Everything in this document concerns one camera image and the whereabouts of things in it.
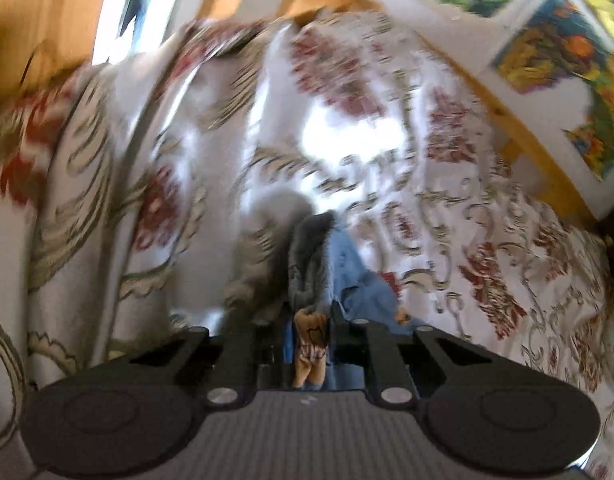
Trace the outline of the blue orange patterned pants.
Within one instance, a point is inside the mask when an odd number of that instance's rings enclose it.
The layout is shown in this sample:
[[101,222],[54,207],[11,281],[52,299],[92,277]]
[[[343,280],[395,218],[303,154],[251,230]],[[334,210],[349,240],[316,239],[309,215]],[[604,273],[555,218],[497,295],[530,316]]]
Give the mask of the blue orange patterned pants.
[[325,385],[332,345],[332,308],[345,321],[366,320],[399,336],[412,333],[413,319],[399,305],[393,273],[368,268],[336,212],[307,217],[295,226],[289,249],[292,328],[285,353],[294,358],[293,386]]

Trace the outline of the white floral bedspread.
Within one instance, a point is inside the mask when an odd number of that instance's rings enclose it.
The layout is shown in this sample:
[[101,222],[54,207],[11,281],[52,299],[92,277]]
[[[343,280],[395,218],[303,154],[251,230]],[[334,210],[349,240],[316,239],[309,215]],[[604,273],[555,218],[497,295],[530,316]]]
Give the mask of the white floral bedspread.
[[200,22],[0,108],[0,479],[31,391],[213,307],[279,313],[301,220],[334,211],[399,305],[599,408],[614,479],[606,248],[524,191],[480,100],[377,13]]

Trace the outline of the yellow green wall poster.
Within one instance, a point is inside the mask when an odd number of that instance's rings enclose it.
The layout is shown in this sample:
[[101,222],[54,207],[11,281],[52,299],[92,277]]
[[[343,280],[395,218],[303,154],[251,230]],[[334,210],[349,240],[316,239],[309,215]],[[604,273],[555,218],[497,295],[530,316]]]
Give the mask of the yellow green wall poster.
[[521,94],[580,80],[589,104],[565,129],[592,174],[614,169],[614,0],[542,0],[494,58],[494,71]]

